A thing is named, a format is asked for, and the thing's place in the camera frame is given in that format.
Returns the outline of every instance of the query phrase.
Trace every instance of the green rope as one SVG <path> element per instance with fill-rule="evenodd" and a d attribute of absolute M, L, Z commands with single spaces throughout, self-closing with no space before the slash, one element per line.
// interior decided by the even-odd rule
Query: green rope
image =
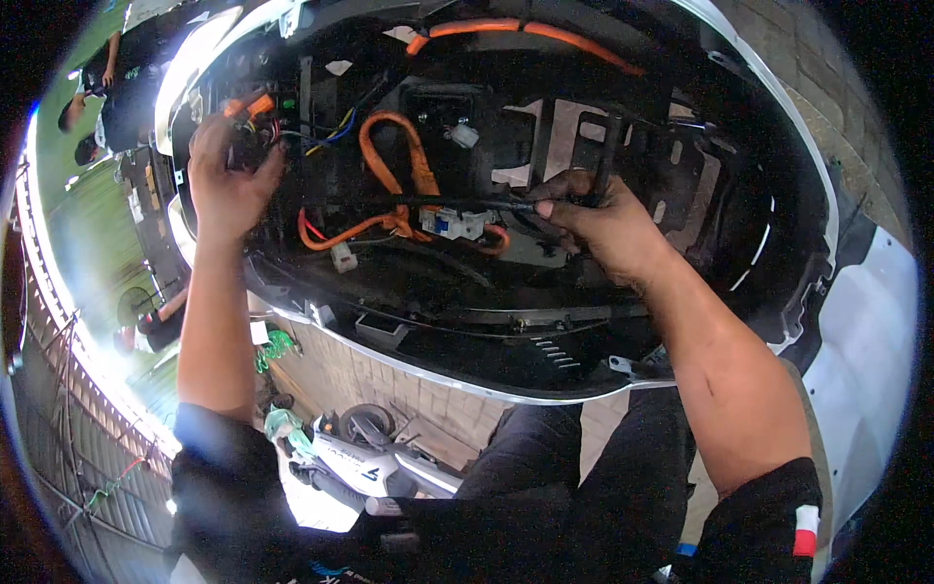
<path fill-rule="evenodd" d="M 270 359 L 279 359 L 291 349 L 295 343 L 289 335 L 282 331 L 269 331 L 269 342 L 256 349 L 256 372 L 262 373 L 269 369 Z"/>

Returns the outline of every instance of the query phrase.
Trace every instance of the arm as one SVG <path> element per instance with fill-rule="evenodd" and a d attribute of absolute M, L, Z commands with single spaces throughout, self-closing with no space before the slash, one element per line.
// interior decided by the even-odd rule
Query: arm
<path fill-rule="evenodd" d="M 540 198 L 584 194 L 590 176 L 562 173 Z M 788 373 L 755 333 L 665 240 L 619 177 L 610 206 L 541 202 L 537 211 L 580 235 L 619 285 L 642 295 L 669 352 L 687 420 L 720 498 L 811 456 L 804 409 Z"/>
<path fill-rule="evenodd" d="M 188 300 L 188 286 L 182 288 L 181 292 L 175 295 L 175 298 L 159 307 L 159 320 L 163 322 L 168 320 L 169 317 L 178 312 L 178 309 L 185 304 L 186 300 Z"/>
<path fill-rule="evenodd" d="M 231 122 L 208 118 L 191 139 L 189 179 L 198 246 L 178 356 L 179 401 L 252 421 L 253 347 L 249 338 L 243 242 L 259 220 L 285 165 L 276 148 L 255 174 L 225 168 Z"/>
<path fill-rule="evenodd" d="M 120 47 L 120 31 L 117 31 L 107 40 L 107 65 L 101 81 L 105 87 L 114 82 L 114 69 L 117 67 L 117 49 Z"/>

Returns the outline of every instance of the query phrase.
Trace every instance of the tire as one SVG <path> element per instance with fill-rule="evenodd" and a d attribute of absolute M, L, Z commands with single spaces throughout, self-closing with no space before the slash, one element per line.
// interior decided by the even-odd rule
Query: tire
<path fill-rule="evenodd" d="M 376 404 L 360 404 L 341 414 L 340 420 L 337 422 L 337 434 L 342 440 L 366 444 L 366 440 L 362 436 L 350 432 L 350 418 L 360 415 L 363 415 L 376 429 L 385 435 L 390 435 L 396 431 L 396 420 L 389 413 L 389 410 Z"/>

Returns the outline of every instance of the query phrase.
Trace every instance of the black sleeve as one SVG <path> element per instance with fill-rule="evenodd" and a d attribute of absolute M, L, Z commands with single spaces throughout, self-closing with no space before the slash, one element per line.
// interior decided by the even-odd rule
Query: black sleeve
<path fill-rule="evenodd" d="M 268 565 L 273 542 L 298 528 L 275 447 L 245 423 L 190 404 L 179 405 L 175 434 L 182 451 L 172 462 L 177 512 L 166 560 L 184 553 L 213 572 L 206 576 L 248 579 L 249 566 Z"/>
<path fill-rule="evenodd" d="M 704 524 L 695 556 L 696 579 L 810 582 L 814 518 L 822 501 L 810 458 L 796 459 L 742 485 Z"/>

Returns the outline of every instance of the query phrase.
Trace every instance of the black shirt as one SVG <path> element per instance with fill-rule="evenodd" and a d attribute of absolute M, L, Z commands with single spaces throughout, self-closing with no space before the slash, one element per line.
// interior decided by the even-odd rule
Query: black shirt
<path fill-rule="evenodd" d="M 275 447 L 241 422 L 182 404 L 173 466 L 177 504 L 171 570 L 185 554 L 207 581 L 645 582 L 640 526 L 620 518 L 595 537 L 599 509 L 573 500 L 397 499 L 404 519 L 365 512 L 347 534 L 298 527 L 279 482 Z M 810 582 L 813 532 L 798 532 L 821 506 L 811 459 L 797 459 L 720 502 L 704 525 L 686 580 Z M 392 550 L 384 534 L 418 536 Z"/>
<path fill-rule="evenodd" d="M 158 353 L 174 343 L 181 336 L 181 324 L 185 320 L 185 305 L 175 311 L 169 318 L 161 320 L 159 311 L 153 310 L 140 319 L 136 330 L 146 336 L 149 348 Z"/>

